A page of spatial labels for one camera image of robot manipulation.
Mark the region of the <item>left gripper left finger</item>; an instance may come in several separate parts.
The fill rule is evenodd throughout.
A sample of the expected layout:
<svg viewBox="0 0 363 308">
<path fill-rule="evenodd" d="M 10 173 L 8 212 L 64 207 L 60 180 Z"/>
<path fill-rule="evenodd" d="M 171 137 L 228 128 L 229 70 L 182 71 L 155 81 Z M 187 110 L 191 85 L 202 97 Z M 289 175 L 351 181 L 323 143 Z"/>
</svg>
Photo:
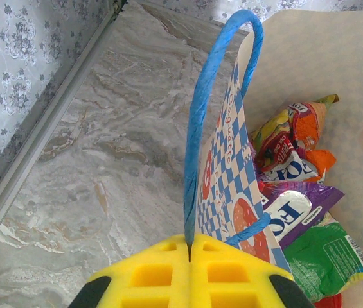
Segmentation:
<svg viewBox="0 0 363 308">
<path fill-rule="evenodd" d="M 97 271 L 70 307 L 188 307 L 190 264 L 183 235 Z"/>
</svg>

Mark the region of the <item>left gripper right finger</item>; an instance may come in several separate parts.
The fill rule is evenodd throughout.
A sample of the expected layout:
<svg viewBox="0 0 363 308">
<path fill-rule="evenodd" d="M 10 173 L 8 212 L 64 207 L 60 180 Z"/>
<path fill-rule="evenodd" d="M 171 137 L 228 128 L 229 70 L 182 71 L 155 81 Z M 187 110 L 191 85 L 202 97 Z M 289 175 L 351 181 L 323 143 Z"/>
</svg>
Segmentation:
<svg viewBox="0 0 363 308">
<path fill-rule="evenodd" d="M 191 249 L 190 307 L 313 307 L 286 270 L 199 234 Z"/>
</svg>

